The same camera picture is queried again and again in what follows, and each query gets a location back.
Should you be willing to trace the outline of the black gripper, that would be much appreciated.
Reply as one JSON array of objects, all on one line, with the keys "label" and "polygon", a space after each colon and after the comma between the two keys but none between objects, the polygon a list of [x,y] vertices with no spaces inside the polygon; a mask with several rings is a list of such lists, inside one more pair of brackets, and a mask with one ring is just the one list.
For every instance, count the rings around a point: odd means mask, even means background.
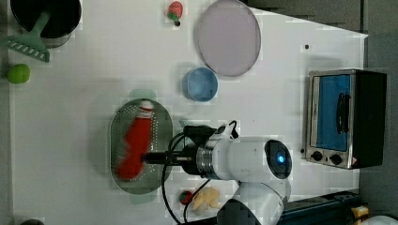
[{"label": "black gripper", "polygon": [[154,152],[142,155],[142,161],[146,164],[162,164],[169,166],[181,166],[185,173],[191,175],[204,175],[205,169],[201,166],[198,152],[205,147],[210,136],[216,132],[216,128],[208,126],[185,126],[183,132],[175,135],[173,140],[182,137],[191,140],[181,151]]}]

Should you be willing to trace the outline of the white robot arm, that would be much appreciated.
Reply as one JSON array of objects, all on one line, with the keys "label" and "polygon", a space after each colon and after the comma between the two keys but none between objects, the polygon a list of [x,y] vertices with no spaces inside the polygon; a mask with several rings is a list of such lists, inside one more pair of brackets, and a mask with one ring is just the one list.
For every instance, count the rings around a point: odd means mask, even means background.
[{"label": "white robot arm", "polygon": [[182,225],[276,225],[291,187],[292,158],[278,140],[238,136],[233,123],[218,128],[186,126],[177,136],[191,142],[180,151],[146,153],[146,164],[180,166],[210,180],[236,181],[238,188],[215,217]]}]

